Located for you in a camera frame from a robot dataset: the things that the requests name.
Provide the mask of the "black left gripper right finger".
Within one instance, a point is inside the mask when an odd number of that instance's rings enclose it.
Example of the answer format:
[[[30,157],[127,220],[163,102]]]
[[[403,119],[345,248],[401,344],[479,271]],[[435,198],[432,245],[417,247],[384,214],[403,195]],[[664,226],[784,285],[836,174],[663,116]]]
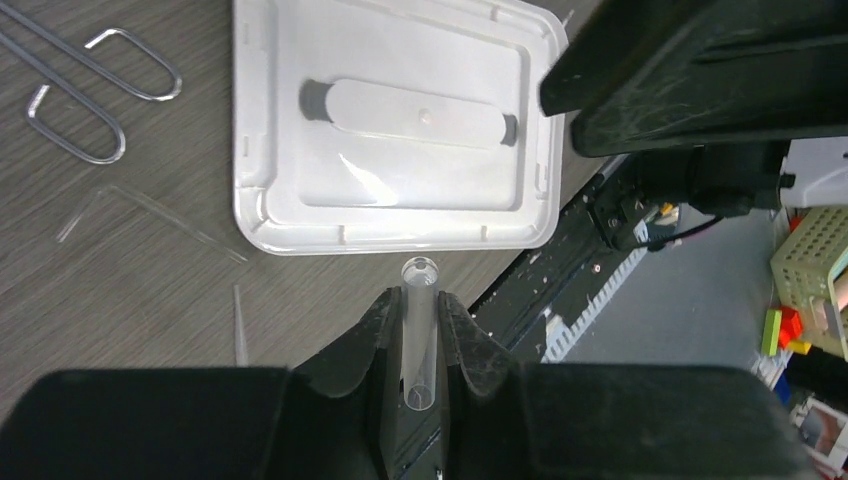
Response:
[[[514,479],[524,466],[518,364],[454,294],[437,300],[446,479]]]

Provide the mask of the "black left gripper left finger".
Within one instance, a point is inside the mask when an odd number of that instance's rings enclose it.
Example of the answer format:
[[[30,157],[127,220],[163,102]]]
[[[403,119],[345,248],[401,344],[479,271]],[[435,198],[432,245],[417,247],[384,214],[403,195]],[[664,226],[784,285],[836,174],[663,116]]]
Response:
[[[401,330],[401,291],[392,287],[353,327],[296,368],[291,380],[292,478],[392,477]]]

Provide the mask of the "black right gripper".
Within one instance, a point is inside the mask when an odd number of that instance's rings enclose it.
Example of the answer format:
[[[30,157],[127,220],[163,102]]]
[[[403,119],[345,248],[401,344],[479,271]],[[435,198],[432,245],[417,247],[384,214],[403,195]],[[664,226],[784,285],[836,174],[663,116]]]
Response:
[[[847,202],[843,1],[605,1],[539,87],[573,149],[706,215]]]

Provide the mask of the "clear glass test tube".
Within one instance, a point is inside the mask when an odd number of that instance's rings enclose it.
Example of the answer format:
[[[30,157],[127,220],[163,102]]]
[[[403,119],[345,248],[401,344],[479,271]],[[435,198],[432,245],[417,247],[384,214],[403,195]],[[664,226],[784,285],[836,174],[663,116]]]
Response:
[[[415,257],[401,278],[403,399],[410,410],[426,411],[436,399],[439,271],[431,259]]]

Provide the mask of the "clear plastic pipette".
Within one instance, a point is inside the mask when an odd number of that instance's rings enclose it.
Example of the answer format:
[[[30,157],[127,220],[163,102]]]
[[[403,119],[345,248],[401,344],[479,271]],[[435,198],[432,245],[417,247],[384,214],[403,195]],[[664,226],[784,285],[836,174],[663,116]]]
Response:
[[[238,285],[233,286],[233,315],[235,365],[237,367],[247,367],[249,365],[249,354],[241,307],[241,294]]]

